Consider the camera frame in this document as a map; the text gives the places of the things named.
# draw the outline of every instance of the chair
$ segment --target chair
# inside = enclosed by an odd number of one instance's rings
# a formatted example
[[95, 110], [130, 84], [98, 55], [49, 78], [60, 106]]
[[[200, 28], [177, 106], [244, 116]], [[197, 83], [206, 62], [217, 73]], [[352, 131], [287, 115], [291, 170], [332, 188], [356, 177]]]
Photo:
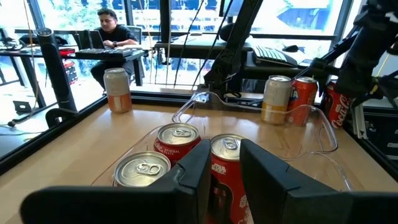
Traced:
[[[138, 26], [126, 26], [131, 32], [134, 34], [136, 39], [138, 40], [138, 43], [141, 44], [141, 39], [142, 39], [142, 28]], [[143, 61], [142, 57], [141, 60], [139, 61], [139, 70], [141, 72], [141, 76], [144, 78], [145, 77], [145, 71], [143, 67]], [[134, 75], [131, 76], [130, 83], [134, 80]]]
[[126, 26], [131, 32], [134, 34], [136, 39], [138, 40], [138, 43], [141, 44], [141, 39], [142, 39], [142, 28], [138, 26]]

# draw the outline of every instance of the pull tab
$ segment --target pull tab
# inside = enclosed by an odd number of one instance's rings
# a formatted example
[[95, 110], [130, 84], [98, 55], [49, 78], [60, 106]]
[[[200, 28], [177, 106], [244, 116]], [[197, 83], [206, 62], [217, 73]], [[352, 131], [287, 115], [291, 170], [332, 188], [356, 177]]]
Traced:
[[238, 143], [235, 138], [224, 138], [223, 145], [226, 149], [235, 150], [238, 148]]
[[157, 175], [160, 172], [160, 165], [144, 162], [142, 164], [138, 164], [136, 170], [138, 174]]
[[183, 137], [183, 138], [187, 138], [190, 137], [192, 135], [192, 133], [188, 130], [182, 130], [182, 129], [176, 129], [173, 131], [173, 136], [174, 137]]

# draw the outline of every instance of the coca-cola can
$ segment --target coca-cola can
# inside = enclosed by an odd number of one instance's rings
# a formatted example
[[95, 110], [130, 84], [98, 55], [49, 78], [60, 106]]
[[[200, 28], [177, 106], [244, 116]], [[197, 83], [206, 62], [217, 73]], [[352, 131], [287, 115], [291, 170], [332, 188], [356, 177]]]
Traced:
[[220, 134], [211, 139], [208, 223], [246, 223], [250, 217], [239, 162], [242, 139], [237, 134]]
[[170, 159], [172, 167], [188, 154], [201, 138], [196, 127], [186, 123], [166, 124], [159, 129], [154, 149]]
[[330, 124], [334, 128], [340, 128], [349, 112], [351, 98], [336, 93], [335, 86], [333, 81], [327, 84], [320, 107]]

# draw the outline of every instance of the black t-shirt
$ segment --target black t-shirt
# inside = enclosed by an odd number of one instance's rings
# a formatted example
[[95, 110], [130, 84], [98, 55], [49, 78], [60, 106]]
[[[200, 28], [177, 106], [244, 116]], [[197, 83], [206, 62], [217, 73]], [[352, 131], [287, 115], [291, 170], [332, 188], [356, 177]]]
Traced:
[[105, 32], [102, 28], [97, 28], [96, 30], [99, 31], [99, 34], [102, 37], [102, 40], [110, 40], [110, 41], [125, 41], [128, 39], [135, 40], [138, 42], [134, 34], [132, 34], [131, 30], [127, 27], [117, 24], [116, 28], [113, 30], [112, 33]]

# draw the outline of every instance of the soda can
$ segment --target soda can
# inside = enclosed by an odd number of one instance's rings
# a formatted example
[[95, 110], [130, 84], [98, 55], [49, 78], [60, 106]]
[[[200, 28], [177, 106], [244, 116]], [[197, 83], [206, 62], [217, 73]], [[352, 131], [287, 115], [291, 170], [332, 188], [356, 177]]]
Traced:
[[343, 125], [349, 108], [351, 98], [335, 92], [335, 82], [329, 82], [322, 96], [321, 110], [334, 128], [340, 128]]
[[289, 77], [271, 75], [264, 89], [262, 120], [270, 124], [283, 124], [291, 92], [292, 82]]
[[211, 139], [211, 187], [209, 223], [245, 223], [249, 207], [241, 177], [237, 134], [220, 134]]
[[138, 152], [121, 160], [114, 171], [114, 183], [123, 187], [146, 187], [170, 170], [170, 161], [163, 154]]
[[117, 113], [131, 110], [129, 76], [124, 68], [105, 70], [104, 82], [110, 110]]
[[317, 81], [313, 78], [298, 77], [293, 81], [292, 94], [287, 105], [287, 111], [295, 110], [288, 115], [289, 122], [298, 126], [303, 126], [307, 123], [311, 109], [301, 105], [312, 106], [315, 102], [317, 92]]
[[201, 138], [196, 127], [186, 123], [167, 124], [159, 129], [154, 149], [170, 159], [172, 167], [188, 154]]

